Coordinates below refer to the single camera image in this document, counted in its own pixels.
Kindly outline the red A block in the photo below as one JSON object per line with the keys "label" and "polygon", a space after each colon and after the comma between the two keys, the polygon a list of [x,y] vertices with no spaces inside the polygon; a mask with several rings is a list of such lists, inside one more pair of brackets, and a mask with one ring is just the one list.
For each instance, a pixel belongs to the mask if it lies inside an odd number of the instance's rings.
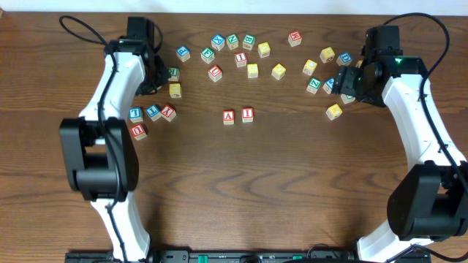
{"label": "red A block", "polygon": [[224,110],[222,120],[224,125],[233,125],[235,123],[235,112],[233,110]]}

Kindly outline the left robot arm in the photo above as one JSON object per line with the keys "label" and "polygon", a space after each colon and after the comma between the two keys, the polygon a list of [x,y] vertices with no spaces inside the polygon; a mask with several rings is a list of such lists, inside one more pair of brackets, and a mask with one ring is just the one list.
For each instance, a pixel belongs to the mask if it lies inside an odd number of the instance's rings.
{"label": "left robot arm", "polygon": [[103,45],[105,69],[87,106],[59,127],[67,180],[100,215],[113,250],[72,254],[83,262],[158,262],[138,212],[134,191],[139,162],[127,127],[136,96],[154,95],[168,82],[159,57],[163,34],[152,20],[129,17],[127,33]]}

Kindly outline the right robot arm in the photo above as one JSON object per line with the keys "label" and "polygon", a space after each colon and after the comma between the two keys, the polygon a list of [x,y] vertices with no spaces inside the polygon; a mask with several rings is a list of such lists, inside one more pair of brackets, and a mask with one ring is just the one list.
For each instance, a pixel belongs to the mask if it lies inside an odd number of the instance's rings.
{"label": "right robot arm", "polygon": [[467,232],[467,160],[431,96],[426,67],[400,48],[399,27],[366,31],[359,67],[340,66],[332,92],[387,107],[403,142],[408,173],[389,197],[387,219],[356,244],[365,262],[393,262],[417,246]]}

